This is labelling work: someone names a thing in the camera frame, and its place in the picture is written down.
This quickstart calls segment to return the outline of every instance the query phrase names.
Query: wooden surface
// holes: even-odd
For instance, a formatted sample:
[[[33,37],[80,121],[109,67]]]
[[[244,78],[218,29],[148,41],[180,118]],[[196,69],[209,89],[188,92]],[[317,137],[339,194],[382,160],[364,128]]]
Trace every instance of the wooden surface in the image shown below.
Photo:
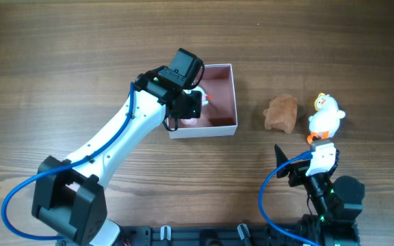
[[[308,150],[319,92],[346,112],[333,176],[366,186],[363,245],[394,245],[394,1],[124,1],[0,5],[0,207],[50,154],[63,159],[121,107],[129,84],[168,65],[179,47],[206,64],[232,63],[239,126],[233,137],[171,140],[151,132],[115,173],[109,218],[122,225],[264,224],[257,193],[275,168],[273,145]],[[298,99],[292,134],[264,131],[271,98]],[[53,232],[30,215],[34,187],[9,218]],[[307,213],[303,188],[272,180],[265,207],[277,222]],[[0,245],[52,245],[3,227]]]

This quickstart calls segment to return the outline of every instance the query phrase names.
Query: wood grain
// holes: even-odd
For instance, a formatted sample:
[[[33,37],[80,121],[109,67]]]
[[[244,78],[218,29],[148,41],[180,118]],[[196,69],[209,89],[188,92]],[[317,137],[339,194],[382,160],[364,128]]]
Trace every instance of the wood grain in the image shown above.
[[[366,185],[363,245],[394,245],[394,1],[124,1],[0,5],[0,206],[50,154],[62,159],[120,108],[129,83],[168,64],[179,47],[206,64],[232,63],[239,126],[233,137],[171,140],[150,133],[107,190],[122,225],[264,223],[257,193],[275,168],[273,145],[308,149],[319,92],[345,110],[334,178]],[[298,99],[292,134],[264,131],[275,95]],[[10,204],[26,232],[52,234],[30,215],[34,188]],[[265,207],[278,222],[307,213],[303,188],[272,180]],[[0,245],[52,245],[3,227]]]

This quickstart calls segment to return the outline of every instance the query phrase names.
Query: blue cable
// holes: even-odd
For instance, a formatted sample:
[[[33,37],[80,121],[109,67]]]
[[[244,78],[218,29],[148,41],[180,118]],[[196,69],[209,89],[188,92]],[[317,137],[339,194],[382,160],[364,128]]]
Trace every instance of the blue cable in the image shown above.
[[[32,176],[31,178],[28,178],[26,181],[20,183],[17,187],[12,189],[12,191],[8,193],[8,195],[4,199],[2,207],[1,207],[1,217],[2,217],[2,220],[3,220],[4,224],[5,224],[5,226],[7,227],[7,229],[9,229],[11,232],[15,233],[18,236],[22,236],[23,238],[28,238],[28,239],[38,240],[38,241],[62,240],[62,239],[65,239],[64,236],[36,236],[36,235],[31,235],[31,234],[27,234],[27,233],[21,232],[20,230],[16,229],[10,223],[10,221],[8,220],[8,217],[7,217],[8,203],[10,202],[10,200],[12,199],[14,194],[16,194],[18,191],[20,191],[22,188],[26,187],[27,185],[31,184],[32,182],[37,181],[37,180],[39,180],[41,178],[44,178],[46,176],[53,175],[53,174],[58,174],[60,172],[63,172],[63,171],[69,170],[69,169],[71,169],[73,167],[76,167],[78,165],[87,163],[89,160],[97,157],[100,153],[102,153],[104,150],[106,150],[121,135],[121,133],[124,131],[124,129],[127,127],[127,125],[130,122],[131,116],[133,114],[134,91],[135,91],[135,85],[133,83],[131,83],[130,84],[130,92],[129,92],[130,106],[129,106],[129,113],[127,114],[126,120],[122,124],[121,128],[115,133],[115,135],[107,143],[105,143],[101,148],[99,148],[98,150],[94,151],[90,156],[87,156],[87,157],[81,159],[80,161],[76,161],[76,162],[71,163],[69,165],[56,167],[56,168],[47,170],[45,172],[41,172],[39,174],[36,174],[35,176]]]
[[[269,223],[270,226],[272,226],[275,230],[277,230],[278,232],[280,232],[281,234],[284,234],[285,236],[289,236],[295,240],[301,241],[303,243],[312,245],[312,246],[320,246],[320,244],[314,243],[313,241],[310,241],[306,238],[303,238],[301,236],[298,236],[296,234],[290,233],[285,231],[284,229],[280,228],[279,226],[277,226],[268,216],[267,214],[265,214],[264,211],[264,207],[263,207],[263,195],[264,195],[264,190],[265,187],[267,186],[268,182],[270,181],[270,178],[272,178],[274,176],[274,174],[276,174],[277,172],[279,172],[282,168],[284,168],[285,166],[291,164],[294,161],[300,161],[300,160],[309,160],[313,157],[313,155],[311,154],[311,151],[306,151],[303,152],[302,154],[299,154],[297,157],[294,157],[291,160],[288,160],[286,162],[284,162],[282,165],[280,165],[278,168],[276,168],[264,181],[263,185],[261,186],[261,190],[259,190],[259,195],[258,195],[258,206],[259,206],[259,210],[261,211],[262,216],[264,217],[264,219],[267,221],[267,223]]]

